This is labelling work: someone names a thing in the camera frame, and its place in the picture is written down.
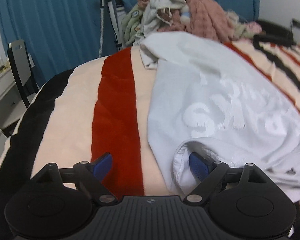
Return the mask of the white printed t-shirt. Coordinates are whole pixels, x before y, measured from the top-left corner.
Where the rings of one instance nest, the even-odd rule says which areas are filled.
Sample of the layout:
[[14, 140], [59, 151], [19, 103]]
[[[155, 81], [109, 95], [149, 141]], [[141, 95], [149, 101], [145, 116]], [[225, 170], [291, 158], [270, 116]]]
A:
[[300, 113], [285, 94], [233, 50], [186, 32], [153, 33], [140, 54], [157, 71], [147, 137], [171, 193], [197, 186], [196, 152], [235, 168], [255, 163], [300, 200]]

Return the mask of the striped red black cream blanket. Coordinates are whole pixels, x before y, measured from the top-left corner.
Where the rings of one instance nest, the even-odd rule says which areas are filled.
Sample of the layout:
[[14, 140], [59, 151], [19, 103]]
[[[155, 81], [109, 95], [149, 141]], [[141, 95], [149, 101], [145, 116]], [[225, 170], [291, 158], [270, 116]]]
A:
[[[299, 46], [222, 45], [300, 113]], [[139, 46], [43, 85], [0, 158], [0, 239], [300, 239], [300, 200], [255, 163], [204, 206], [168, 190], [147, 137], [156, 73], [144, 66]], [[105, 153], [113, 163], [102, 184], [117, 204], [93, 202], [59, 172]]]

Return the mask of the white desk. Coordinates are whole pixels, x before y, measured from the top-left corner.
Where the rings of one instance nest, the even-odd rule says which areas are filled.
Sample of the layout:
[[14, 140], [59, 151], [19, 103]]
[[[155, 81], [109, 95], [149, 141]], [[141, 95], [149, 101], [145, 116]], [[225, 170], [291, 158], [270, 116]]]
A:
[[4, 142], [24, 109], [11, 70], [0, 74], [0, 156]]

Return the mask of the black chair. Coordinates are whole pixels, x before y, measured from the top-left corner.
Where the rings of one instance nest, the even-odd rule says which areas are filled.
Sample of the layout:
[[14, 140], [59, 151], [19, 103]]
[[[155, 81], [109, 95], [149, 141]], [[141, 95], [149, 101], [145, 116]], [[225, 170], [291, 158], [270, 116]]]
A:
[[[8, 70], [12, 71], [16, 87], [24, 105], [24, 109], [21, 113], [22, 116], [34, 99], [35, 95], [39, 92], [24, 40], [20, 39], [11, 42], [8, 45], [7, 56], [7, 63], [10, 64]], [[10, 136], [19, 119], [12, 126]]]

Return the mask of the blue curtain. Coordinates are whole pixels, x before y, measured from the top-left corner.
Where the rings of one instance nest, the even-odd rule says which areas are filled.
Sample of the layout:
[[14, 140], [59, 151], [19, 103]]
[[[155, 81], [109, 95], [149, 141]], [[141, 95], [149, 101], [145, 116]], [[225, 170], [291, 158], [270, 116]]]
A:
[[[122, 1], [126, 11], [136, 4]], [[248, 21], [258, 17], [260, 0], [215, 1]], [[9, 43], [25, 41], [34, 61], [34, 78], [42, 86], [98, 57], [100, 0], [0, 0], [0, 34], [5, 51]]]

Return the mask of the pink fuzzy blanket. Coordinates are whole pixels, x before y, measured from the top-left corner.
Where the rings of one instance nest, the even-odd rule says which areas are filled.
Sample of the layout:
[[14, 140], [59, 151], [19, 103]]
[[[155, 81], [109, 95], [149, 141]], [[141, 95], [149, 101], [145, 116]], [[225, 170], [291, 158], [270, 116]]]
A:
[[155, 32], [167, 31], [185, 31], [224, 43], [252, 39], [262, 28], [256, 22], [241, 23], [235, 12], [224, 11], [214, 0], [186, 0], [186, 7], [173, 13], [172, 25]]

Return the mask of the pale green printed garment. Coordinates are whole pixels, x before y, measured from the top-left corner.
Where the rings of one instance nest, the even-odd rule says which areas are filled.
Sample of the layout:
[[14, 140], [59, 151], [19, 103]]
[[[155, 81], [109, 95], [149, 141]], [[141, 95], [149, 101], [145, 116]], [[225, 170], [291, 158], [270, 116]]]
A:
[[141, 21], [148, 3], [149, 1], [137, 3], [121, 21], [125, 46], [138, 44], [144, 38]]

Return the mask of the silver tripod stand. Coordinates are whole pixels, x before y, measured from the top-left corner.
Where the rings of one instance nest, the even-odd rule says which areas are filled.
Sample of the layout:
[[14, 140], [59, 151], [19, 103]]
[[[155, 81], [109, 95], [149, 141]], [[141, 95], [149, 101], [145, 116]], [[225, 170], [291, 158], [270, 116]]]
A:
[[98, 58], [102, 57], [103, 42], [104, 42], [104, 30], [105, 30], [105, 9], [108, 11], [110, 23], [115, 36], [115, 47], [117, 51], [123, 48], [122, 35], [120, 34], [119, 20], [117, 12], [120, 8], [124, 8], [122, 0], [100, 0], [100, 44], [98, 51]]

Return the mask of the cream white crumpled garment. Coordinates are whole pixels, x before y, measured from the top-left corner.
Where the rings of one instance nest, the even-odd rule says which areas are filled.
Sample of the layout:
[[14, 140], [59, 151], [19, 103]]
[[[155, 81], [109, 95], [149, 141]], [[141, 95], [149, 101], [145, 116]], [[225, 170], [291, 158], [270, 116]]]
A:
[[173, 13], [186, 7], [186, 0], [149, 0], [141, 20], [141, 33], [147, 37], [161, 27], [171, 26]]

